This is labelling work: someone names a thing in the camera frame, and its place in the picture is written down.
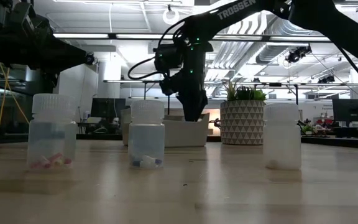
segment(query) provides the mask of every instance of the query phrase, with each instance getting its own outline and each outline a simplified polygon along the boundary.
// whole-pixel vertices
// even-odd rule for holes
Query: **green plant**
[[[262,90],[253,90],[254,91],[254,100],[266,100],[266,93],[263,93]]]
[[[310,125],[303,126],[302,131],[306,133],[307,131],[313,132],[313,127]]]
[[[233,84],[233,82],[231,82],[230,80],[228,83],[223,85],[224,89],[227,91],[228,101],[236,100],[236,86],[237,86],[237,82]]]
[[[255,97],[254,90],[245,86],[240,86],[236,90],[236,100],[253,100]]]
[[[228,81],[223,85],[224,89],[227,91],[227,100],[266,100],[266,93],[263,93],[262,90],[255,90],[249,87],[240,86],[237,87],[237,82],[233,84],[232,81]]]

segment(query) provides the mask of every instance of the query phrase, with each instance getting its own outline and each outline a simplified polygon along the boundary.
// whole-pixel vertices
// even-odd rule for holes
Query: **white bottle cap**
[[[132,121],[160,121],[164,118],[164,104],[157,100],[139,100],[131,105]]]
[[[294,103],[272,103],[264,106],[264,121],[298,121],[298,105]]]
[[[53,114],[65,118],[75,117],[75,99],[71,96],[41,93],[32,100],[33,114]]]

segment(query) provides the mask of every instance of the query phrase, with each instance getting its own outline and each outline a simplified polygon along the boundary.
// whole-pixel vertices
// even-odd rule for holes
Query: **white planter box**
[[[165,147],[202,147],[208,135],[209,113],[202,114],[198,122],[184,121],[183,116],[165,115]],[[121,111],[122,141],[128,145],[131,109]]]

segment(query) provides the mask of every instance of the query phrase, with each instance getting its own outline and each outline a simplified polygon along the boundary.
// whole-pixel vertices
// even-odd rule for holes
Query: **potted plant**
[[[306,134],[306,135],[312,135],[313,134],[313,127],[310,125],[305,125],[304,127],[302,127],[302,131]]]
[[[266,94],[229,82],[224,87],[227,101],[221,103],[223,144],[262,145]]]

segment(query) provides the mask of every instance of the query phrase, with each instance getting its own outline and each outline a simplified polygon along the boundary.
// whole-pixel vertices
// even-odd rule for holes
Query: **metal beam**
[[[147,18],[146,10],[144,8],[144,2],[140,2],[139,4],[140,4],[140,8],[142,9],[142,13],[143,13],[144,21],[146,22],[147,29],[149,30],[149,32],[152,32],[149,18]]]

